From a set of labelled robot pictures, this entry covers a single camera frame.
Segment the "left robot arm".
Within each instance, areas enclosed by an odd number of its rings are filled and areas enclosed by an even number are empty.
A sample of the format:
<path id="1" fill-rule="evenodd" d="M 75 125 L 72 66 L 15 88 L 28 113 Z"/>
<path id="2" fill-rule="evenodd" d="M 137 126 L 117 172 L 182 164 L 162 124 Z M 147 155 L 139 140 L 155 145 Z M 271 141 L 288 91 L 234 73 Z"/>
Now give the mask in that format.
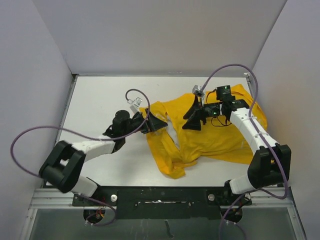
<path id="1" fill-rule="evenodd" d="M 117 152 L 126 143 L 126 136 L 131 132 L 147 134 L 167 126 L 167 122 L 152 113 L 149 113 L 147 118 L 144 118 L 141 112 L 130 117 L 128 111 L 119 110 L 112 120 L 112 125 L 102 134 L 100 140 L 77 143 L 59 141 L 41 166 L 39 176 L 62 193 L 84 195 L 84 200 L 95 206 L 100 203 L 102 193 L 96 182 L 81 176 L 84 163 Z"/>

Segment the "yellow printed pillowcase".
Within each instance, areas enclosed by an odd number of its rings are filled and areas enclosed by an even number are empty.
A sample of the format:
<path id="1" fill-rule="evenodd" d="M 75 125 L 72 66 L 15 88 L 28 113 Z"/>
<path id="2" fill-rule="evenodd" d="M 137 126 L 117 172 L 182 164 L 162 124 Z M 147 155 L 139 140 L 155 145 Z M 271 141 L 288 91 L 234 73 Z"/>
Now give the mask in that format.
<path id="1" fill-rule="evenodd" d="M 146 135 L 151 154 L 159 171 L 172 179 L 183 177 L 186 167 L 194 166 L 199 157 L 237 163 L 250 164 L 253 152 L 240 131 L 234 126 L 222 126 L 225 116 L 209 119 L 200 131 L 184 130 L 183 116 L 194 101 L 192 93 L 166 101 L 156 101 L 150 106 L 150 112 L 162 116 L 168 115 L 176 130 L 178 149 L 165 128 Z"/>

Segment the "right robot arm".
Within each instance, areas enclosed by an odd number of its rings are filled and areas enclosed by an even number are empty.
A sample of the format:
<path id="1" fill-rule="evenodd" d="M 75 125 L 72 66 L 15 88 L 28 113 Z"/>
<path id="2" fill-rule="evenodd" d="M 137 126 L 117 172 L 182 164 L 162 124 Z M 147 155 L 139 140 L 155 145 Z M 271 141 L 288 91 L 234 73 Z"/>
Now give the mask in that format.
<path id="1" fill-rule="evenodd" d="M 207 118 L 224 116 L 235 126 L 248 143 L 253 159 L 247 173 L 229 181 L 229 188 L 222 192 L 223 200 L 230 205 L 241 198 L 241 194 L 263 191 L 265 187 L 283 184 L 288 187 L 291 164 L 291 149 L 273 139 L 252 113 L 253 106 L 232 95 L 229 85 L 215 89 L 216 102 L 206 103 L 203 88 L 195 85 L 194 101 L 183 116 L 184 130 L 200 131 Z"/>

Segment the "white pillow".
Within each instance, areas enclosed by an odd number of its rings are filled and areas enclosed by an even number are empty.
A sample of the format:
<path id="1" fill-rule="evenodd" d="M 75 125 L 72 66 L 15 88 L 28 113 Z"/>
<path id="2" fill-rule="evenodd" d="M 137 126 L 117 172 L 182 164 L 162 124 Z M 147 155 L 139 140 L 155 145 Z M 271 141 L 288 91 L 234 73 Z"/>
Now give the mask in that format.
<path id="1" fill-rule="evenodd" d="M 172 139 L 172 141 L 174 142 L 175 146 L 180 149 L 180 144 L 179 144 L 179 140 L 178 140 L 178 135 L 176 130 L 174 129 L 173 123 L 171 118 L 166 114 L 165 116 L 157 113 L 155 115 L 158 119 L 164 121 L 167 123 L 167 126 L 165 127 L 166 132 L 168 133 L 168 135 L 170 136 L 170 138 Z"/>

